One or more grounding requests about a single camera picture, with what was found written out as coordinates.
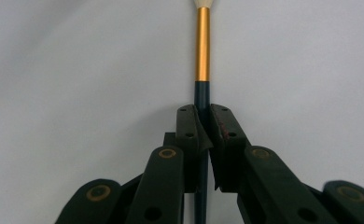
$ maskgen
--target brush bristles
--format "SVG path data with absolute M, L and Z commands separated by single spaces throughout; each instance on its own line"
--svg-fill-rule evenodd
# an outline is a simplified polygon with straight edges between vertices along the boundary
M 194 2 L 196 3 L 197 8 L 200 8 L 200 7 L 210 8 L 213 1 L 214 0 L 194 0 Z

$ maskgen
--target black mechanical arm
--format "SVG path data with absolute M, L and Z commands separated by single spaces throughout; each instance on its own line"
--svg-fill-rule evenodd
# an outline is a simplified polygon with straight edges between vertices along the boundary
M 208 129 L 194 105 L 177 110 L 146 170 L 130 182 L 97 179 L 81 187 L 57 224 L 183 223 L 184 193 L 196 192 L 200 157 L 210 151 L 216 188 L 237 193 L 245 223 L 361 223 L 364 188 L 330 181 L 318 191 L 300 180 L 275 152 L 251 146 L 232 112 L 211 105 Z

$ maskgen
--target gray background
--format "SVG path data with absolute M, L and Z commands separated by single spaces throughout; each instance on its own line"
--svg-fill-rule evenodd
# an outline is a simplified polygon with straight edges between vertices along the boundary
M 187 0 L 0 1 L 0 223 L 144 171 L 192 103 L 195 27 Z M 216 0 L 211 55 L 211 100 L 252 144 L 317 189 L 364 187 L 364 1 Z M 243 223 L 213 183 L 208 222 Z

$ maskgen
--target gold metal band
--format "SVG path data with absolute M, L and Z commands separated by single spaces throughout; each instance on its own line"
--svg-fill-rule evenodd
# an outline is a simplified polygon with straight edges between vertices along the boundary
M 196 81 L 209 81 L 209 8 L 197 11 Z

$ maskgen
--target white tabletop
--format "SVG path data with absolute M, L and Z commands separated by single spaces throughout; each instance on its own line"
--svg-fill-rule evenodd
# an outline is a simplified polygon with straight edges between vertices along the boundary
M 364 187 L 364 1 L 211 13 L 211 102 L 302 182 Z M 0 1 L 0 223 L 53 223 L 85 183 L 144 171 L 193 101 L 195 27 L 192 0 Z M 213 185 L 208 223 L 243 223 Z

